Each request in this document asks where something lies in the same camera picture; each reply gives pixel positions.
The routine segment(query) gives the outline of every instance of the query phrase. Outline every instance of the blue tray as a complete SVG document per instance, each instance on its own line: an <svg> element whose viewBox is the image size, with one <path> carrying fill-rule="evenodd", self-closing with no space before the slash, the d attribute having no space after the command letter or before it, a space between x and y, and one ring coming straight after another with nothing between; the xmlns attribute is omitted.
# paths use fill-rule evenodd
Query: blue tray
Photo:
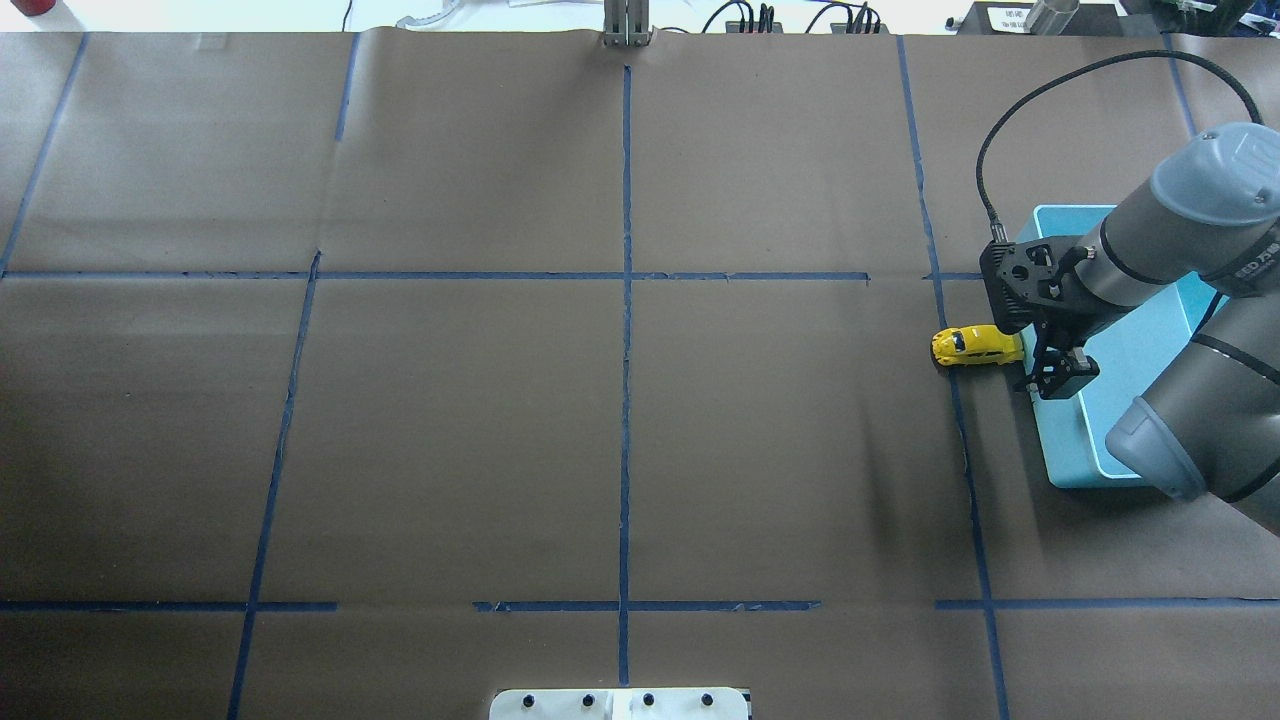
<svg viewBox="0 0 1280 720"><path fill-rule="evenodd" d="M1041 205L1018 234L1030 241L1056 234L1084 234L1112 205ZM1134 397L1143 393L1181 351L1190 329L1208 307L1213 288L1194 274L1160 291L1133 313L1093 336L1084 348L1102 374L1069 400L1032 395L1036 425L1048 479L1061 488L1147 486L1146 480L1107 452L1105 438ZM1036 333L1023 331L1027 366Z"/></svg>

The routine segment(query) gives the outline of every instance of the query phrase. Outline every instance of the blue tape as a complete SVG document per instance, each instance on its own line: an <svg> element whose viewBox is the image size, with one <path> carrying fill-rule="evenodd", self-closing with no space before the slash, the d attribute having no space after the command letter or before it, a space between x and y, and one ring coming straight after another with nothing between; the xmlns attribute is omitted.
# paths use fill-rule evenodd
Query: blue tape
<svg viewBox="0 0 1280 720"><path fill-rule="evenodd" d="M622 447L618 497L618 687L631 684L631 65L622 68Z"/></svg>
<svg viewBox="0 0 1280 720"><path fill-rule="evenodd" d="M90 33L87 32L81 36L79 47L76 49L76 59L72 60L72 68L67 72L67 82L63 83L63 94L58 97L54 115L49 120L49 129L45 131L45 140L40 143L40 152L36 155L36 165L31 170L31 178L27 179L27 190L23 191L22 200L18 202L18 214L14 215L13 227L9 229L9 241L5 242L4 255L0 255L0 278L5 277L9 272L9 261L13 259L14 247L18 246L22 224L27 219L27 208L31 206L31 199L36 193L36 183L40 182L40 174L45 169L45 160L49 158L49 147L54 142L54 133L58 131L58 126L61 124L63 113L67 111L67 100L72 95L72 86L76 85L76 76L79 74L81 63L84 60L84 49L88 47L88 37Z"/></svg>
<svg viewBox="0 0 1280 720"><path fill-rule="evenodd" d="M867 273L636 273L637 281L870 281Z"/></svg>
<svg viewBox="0 0 1280 720"><path fill-rule="evenodd" d="M818 600L636 600L636 612L808 612L822 607Z"/></svg>
<svg viewBox="0 0 1280 720"><path fill-rule="evenodd" d="M540 273L540 272L360 272L320 273L323 281L621 281L623 273Z"/></svg>
<svg viewBox="0 0 1280 720"><path fill-rule="evenodd" d="M965 273L943 273L947 275ZM14 279L84 279L84 281L302 281L308 273L300 270L14 270L5 277ZM330 270L320 273L323 281L626 281L627 273L617 272L524 272L524 270ZM631 273L632 281L861 281L872 277L861 272L804 273Z"/></svg>
<svg viewBox="0 0 1280 720"><path fill-rule="evenodd" d="M351 36L351 55L347 58L347 81L342 86L342 105L338 106L338 127L333 131L334 142L342 142L347 132L347 105L351 104L351 82L356 77L356 51L360 50L360 33Z"/></svg>
<svg viewBox="0 0 1280 720"><path fill-rule="evenodd" d="M933 281L933 300L938 310L938 327L947 327L946 301L942 295L942 269L938 264L938 249L933 234L933 220L924 195L924 158L920 154L920 133L915 123L915 104L911 99L911 76L906 61L906 42L897 36L897 60L902 76L902 97L906 104L906 123L911 136L911 155L915 160L915 186L920 200L920 219L924 223L924 237L928 240L929 275ZM969 433L965 428L964 404L960 401L960 384L955 369L947 370L947 383L951 386L951 407L955 413L956 429L960 433L960 450L964 455L964 479L969 489L969 525L973 536L974 557L978 565L978 584L982 588L983 619L987 625L987 650L991 656L991 674L995 680L996 707L1001 720L1009 720L1009 693L1005 687L1005 664L1000 653L1000 634L996 629L996 611L991 605L991 575L987 569L987 548L982 537L982 518L978 512L978 489L973 479L973 466L969 462Z"/></svg>
<svg viewBox="0 0 1280 720"><path fill-rule="evenodd" d="M247 602L0 601L0 612L244 612ZM264 602L260 612L337 612L337 602Z"/></svg>
<svg viewBox="0 0 1280 720"><path fill-rule="evenodd" d="M1251 610L1280 610L1280 598L1245 597L1079 597L1079 598L1014 598L992 600L940 600L936 610L1213 610L1247 607Z"/></svg>
<svg viewBox="0 0 1280 720"><path fill-rule="evenodd" d="M148 272L148 270L14 270L6 277L14 279L72 279L72 281L305 281L307 273L298 272Z"/></svg>
<svg viewBox="0 0 1280 720"><path fill-rule="evenodd" d="M929 249L929 275L933 279L933 300L938 309L938 325L947 327L946 304L942 300L942 269L938 266L938 249L933 240L933 219L924 201L924 156L920 154L920 131L915 124L915 101L911 97L911 74L906 65L906 42L897 36L897 65L902 77L902 99L906 104L906 127L911 136L911 158L915 161L915 190L920 202L920 219Z"/></svg>
<svg viewBox="0 0 1280 720"><path fill-rule="evenodd" d="M980 281L982 273L929 273L922 281Z"/></svg>
<svg viewBox="0 0 1280 720"><path fill-rule="evenodd" d="M617 612L622 603L612 600L535 600L515 602L472 602L476 612ZM822 607L819 600L632 600L630 612L808 612Z"/></svg>
<svg viewBox="0 0 1280 720"><path fill-rule="evenodd" d="M613 600L554 601L534 600L515 602L472 602L476 612L617 612Z"/></svg>
<svg viewBox="0 0 1280 720"><path fill-rule="evenodd" d="M1165 40L1165 50L1172 50L1174 41L1169 33L1162 33L1161 37ZM1178 60L1169 59L1169 72L1174 76L1174 90L1178 91L1178 102L1183 106L1183 119L1187 122L1187 132L1192 137L1196 137L1199 135L1199 131L1196 129L1196 118L1192 117L1192 106L1187 102L1187 92L1183 90L1183 73L1178 69Z"/></svg>
<svg viewBox="0 0 1280 720"><path fill-rule="evenodd" d="M248 669L248 653L253 642L253 624L259 611L259 596L262 592L262 573L266 568L266 551L271 542L271 521L275 519L275 498L280 489L280 475L284 471L284 451L288 446L289 428L293 425L293 402L298 392L298 366L302 363L302 346L311 325L311 305L315 301L316 278L320 272L320 251L311 259L311 272L307 275L307 291L302 299L302 316L298 320L298 338L293 343L293 364L289 368L289 388L284 396L284 410L280 413L280 433L275 441L275 461L271 465L271 482L266 491L266 509L262 511L262 532L257 538L257 555L253 560L253 579L250 583L248 607L244 611L244 625L241 629L241 648L236 661L236 679L232 682L232 698L227 706L227 719L239 716L241 694L244 691L244 673Z"/></svg>

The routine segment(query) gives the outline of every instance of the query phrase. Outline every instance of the yellow toy car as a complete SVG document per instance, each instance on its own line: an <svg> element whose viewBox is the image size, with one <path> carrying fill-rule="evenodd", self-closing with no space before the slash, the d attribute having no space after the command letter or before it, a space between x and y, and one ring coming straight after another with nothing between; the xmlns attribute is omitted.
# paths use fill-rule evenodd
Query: yellow toy car
<svg viewBox="0 0 1280 720"><path fill-rule="evenodd" d="M933 336L932 346L938 365L1005 365L1023 359L1023 338L996 325L947 328Z"/></svg>

